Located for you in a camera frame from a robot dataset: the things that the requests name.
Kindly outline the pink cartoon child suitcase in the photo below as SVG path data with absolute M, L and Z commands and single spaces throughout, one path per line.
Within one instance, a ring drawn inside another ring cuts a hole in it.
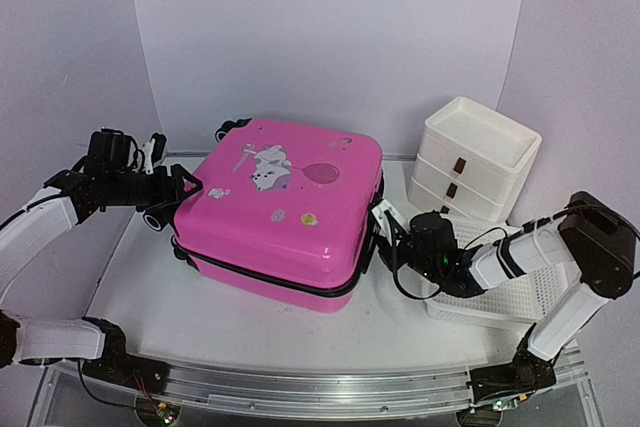
M 185 199 L 146 211 L 146 224 L 170 227 L 175 256 L 204 277 L 317 312 L 344 308 L 374 252 L 378 142 L 261 118 L 228 121 L 215 138 Z

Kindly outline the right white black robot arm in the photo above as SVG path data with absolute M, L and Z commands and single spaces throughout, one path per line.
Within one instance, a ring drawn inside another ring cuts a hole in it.
M 490 243 L 476 237 L 461 245 L 443 214 L 432 211 L 405 220 L 386 200 L 372 207 L 371 217 L 378 225 L 379 255 L 392 275 L 408 267 L 433 284 L 437 294 L 471 299 L 543 271 L 572 274 L 572 282 L 528 328 L 509 362 L 470 371 L 476 405 L 552 387 L 564 347 L 639 278 L 638 229 L 584 191 L 573 194 L 563 210 L 513 233 L 503 231 Z

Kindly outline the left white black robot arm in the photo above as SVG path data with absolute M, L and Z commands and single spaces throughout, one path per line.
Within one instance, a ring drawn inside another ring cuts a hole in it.
M 203 188 L 182 165 L 163 165 L 166 137 L 143 144 L 115 129 L 92 133 L 87 153 L 48 179 L 1 225 L 1 291 L 58 237 L 110 207 L 132 207 L 162 230 Z M 129 354 L 122 329 L 104 319 L 36 320 L 1 313 L 1 365 L 48 365 L 62 360 L 97 368 L 114 384 L 138 380 L 145 360 Z

